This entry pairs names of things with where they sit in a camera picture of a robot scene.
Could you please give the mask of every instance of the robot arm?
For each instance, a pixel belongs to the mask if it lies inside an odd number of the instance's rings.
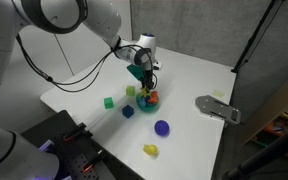
[[[101,37],[119,59],[145,70],[143,86],[152,89],[153,63],[156,40],[151,34],[142,34],[136,44],[122,40],[117,34],[121,17],[109,0],[20,0],[15,7],[29,24],[50,33],[69,33],[84,23]]]
[[[0,84],[21,29],[35,25],[64,34],[81,23],[100,36],[119,59],[143,67],[146,79],[142,83],[148,89],[153,87],[155,37],[143,34],[134,45],[122,40],[117,35],[120,16],[108,0],[0,0]],[[58,166],[56,156],[41,153],[20,135],[0,128],[0,179],[53,179]]]

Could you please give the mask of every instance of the white table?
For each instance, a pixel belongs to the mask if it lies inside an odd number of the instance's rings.
[[[156,58],[163,62],[163,69],[156,72],[160,108],[155,113],[141,112],[135,96],[125,95],[127,85],[136,86],[139,92],[140,82],[126,70],[129,64],[114,55],[107,59],[98,79],[86,91],[72,94],[53,88],[41,100],[56,112],[67,110],[77,124],[84,122],[99,144],[145,179],[211,179],[224,122],[200,114],[194,100],[220,91],[224,95],[220,100],[228,103],[235,74],[231,67],[162,48],[157,49]],[[66,82],[80,79],[92,68]],[[105,97],[113,98],[113,109],[104,108]],[[135,108],[129,119],[121,113],[127,104]],[[168,137],[159,137],[154,132],[158,120],[169,123]],[[158,156],[146,155],[144,144],[156,145]]]

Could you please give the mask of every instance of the blue cube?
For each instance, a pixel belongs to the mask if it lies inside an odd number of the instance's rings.
[[[122,109],[122,113],[126,118],[130,118],[134,114],[134,109],[130,105],[126,105]]]

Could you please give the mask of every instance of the metal bracket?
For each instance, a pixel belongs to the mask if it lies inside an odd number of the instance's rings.
[[[230,124],[236,125],[240,123],[241,111],[229,106],[212,96],[200,96],[195,99],[196,107],[203,114],[217,117]]]

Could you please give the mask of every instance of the blue ball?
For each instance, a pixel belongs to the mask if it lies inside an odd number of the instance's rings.
[[[166,121],[159,120],[155,123],[154,129],[158,135],[166,136],[170,131],[170,126],[167,124]]]

